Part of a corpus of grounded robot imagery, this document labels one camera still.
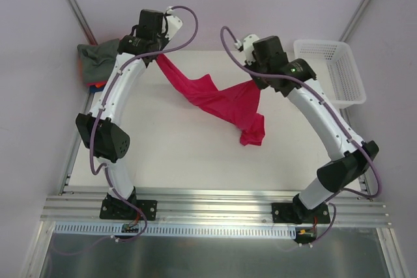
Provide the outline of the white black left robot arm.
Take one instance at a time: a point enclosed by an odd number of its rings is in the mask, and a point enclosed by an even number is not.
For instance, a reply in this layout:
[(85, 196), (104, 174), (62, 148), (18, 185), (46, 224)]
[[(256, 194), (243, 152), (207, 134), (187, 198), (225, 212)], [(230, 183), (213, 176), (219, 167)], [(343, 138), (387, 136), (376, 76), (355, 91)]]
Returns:
[(103, 172), (108, 183), (102, 205), (105, 213), (116, 211), (122, 218), (136, 213), (136, 189), (124, 161), (130, 136), (121, 128), (121, 117), (137, 79), (181, 27), (182, 20), (171, 7), (143, 9), (130, 33), (115, 42), (113, 67), (98, 101), (88, 113), (76, 117), (76, 127), (89, 151), (90, 170), (93, 175)]

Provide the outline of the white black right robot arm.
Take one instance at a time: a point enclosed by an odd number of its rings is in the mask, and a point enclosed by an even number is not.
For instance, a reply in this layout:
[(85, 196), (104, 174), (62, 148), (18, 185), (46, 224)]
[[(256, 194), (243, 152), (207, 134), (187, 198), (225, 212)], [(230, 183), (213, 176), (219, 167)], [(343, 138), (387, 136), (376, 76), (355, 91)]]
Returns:
[(317, 169), (317, 177), (279, 210), (287, 223), (307, 223), (325, 201), (348, 184), (375, 169), (379, 153), (374, 141), (365, 142), (342, 120), (325, 95), (317, 74), (304, 59), (290, 61), (277, 36), (249, 35), (243, 43), (245, 67), (260, 89), (272, 87), (287, 98), (306, 118), (322, 141), (330, 161)]

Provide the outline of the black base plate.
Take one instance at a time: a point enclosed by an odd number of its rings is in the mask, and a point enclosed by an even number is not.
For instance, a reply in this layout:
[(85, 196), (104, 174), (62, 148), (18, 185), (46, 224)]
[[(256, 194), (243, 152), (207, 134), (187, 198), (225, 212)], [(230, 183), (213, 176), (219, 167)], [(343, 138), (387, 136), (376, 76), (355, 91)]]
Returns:
[(273, 202), (271, 204), (271, 214), (273, 223), (282, 224), (320, 224), (328, 225), (330, 223), (330, 214), (328, 206), (320, 204), (314, 210), (298, 210), (292, 202)]
[[(148, 221), (156, 219), (156, 200), (137, 200), (134, 205), (140, 209)], [(137, 217), (137, 210), (123, 203), (119, 199), (104, 199), (100, 209), (99, 218), (103, 220), (124, 220), (131, 221)]]

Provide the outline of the white plastic mesh basket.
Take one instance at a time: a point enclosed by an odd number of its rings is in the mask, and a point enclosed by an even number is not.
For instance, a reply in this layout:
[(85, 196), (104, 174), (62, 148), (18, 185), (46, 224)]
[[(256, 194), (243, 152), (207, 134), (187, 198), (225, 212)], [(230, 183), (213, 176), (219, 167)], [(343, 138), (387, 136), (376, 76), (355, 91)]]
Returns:
[(363, 104), (367, 97), (351, 47), (331, 40), (295, 40), (294, 54), (317, 74), (324, 93), (334, 107)]

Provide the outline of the crimson pink t shirt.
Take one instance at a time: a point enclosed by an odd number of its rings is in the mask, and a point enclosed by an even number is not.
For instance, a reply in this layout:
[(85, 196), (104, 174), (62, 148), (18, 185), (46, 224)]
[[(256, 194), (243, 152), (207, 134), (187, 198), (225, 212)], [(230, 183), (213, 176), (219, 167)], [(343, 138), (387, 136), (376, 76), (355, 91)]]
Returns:
[(260, 146), (265, 138), (265, 117), (258, 113), (261, 91), (252, 80), (219, 90), (211, 76), (186, 77), (166, 55), (156, 63), (172, 87), (192, 105), (240, 130), (240, 144)]

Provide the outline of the aluminium frame rail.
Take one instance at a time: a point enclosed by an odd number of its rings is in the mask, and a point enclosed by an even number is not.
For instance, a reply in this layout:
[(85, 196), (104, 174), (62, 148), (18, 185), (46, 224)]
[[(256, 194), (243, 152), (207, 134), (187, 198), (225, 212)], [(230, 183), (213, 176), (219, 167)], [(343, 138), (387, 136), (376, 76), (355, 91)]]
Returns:
[[(137, 197), (156, 200), (156, 221), (172, 224), (271, 225), (272, 203), (289, 202), (295, 191), (236, 191), (173, 188), (137, 188)], [(105, 187), (69, 186), (47, 197), (43, 221), (98, 221)], [(359, 199), (348, 193), (333, 198), (335, 227), (392, 228), (383, 202)]]

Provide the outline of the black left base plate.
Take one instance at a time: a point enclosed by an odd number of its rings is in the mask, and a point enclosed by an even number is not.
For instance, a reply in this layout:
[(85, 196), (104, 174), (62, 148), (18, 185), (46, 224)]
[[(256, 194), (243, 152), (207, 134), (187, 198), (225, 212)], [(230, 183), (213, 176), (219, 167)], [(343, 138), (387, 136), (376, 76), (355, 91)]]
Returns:
[[(156, 219), (156, 200), (137, 200), (134, 205), (140, 209), (148, 221)], [(123, 203), (119, 199), (104, 199), (100, 209), (99, 218), (103, 220), (124, 220), (131, 221), (137, 217), (137, 210)]]

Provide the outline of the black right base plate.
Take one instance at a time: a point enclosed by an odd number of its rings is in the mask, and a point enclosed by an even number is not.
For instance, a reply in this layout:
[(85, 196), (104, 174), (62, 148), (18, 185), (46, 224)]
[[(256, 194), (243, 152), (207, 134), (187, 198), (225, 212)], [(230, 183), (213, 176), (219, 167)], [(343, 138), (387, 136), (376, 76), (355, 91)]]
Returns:
[(314, 210), (298, 210), (292, 202), (273, 202), (271, 204), (271, 214), (273, 223), (282, 224), (320, 224), (328, 225), (330, 223), (330, 214), (328, 206), (320, 204)]

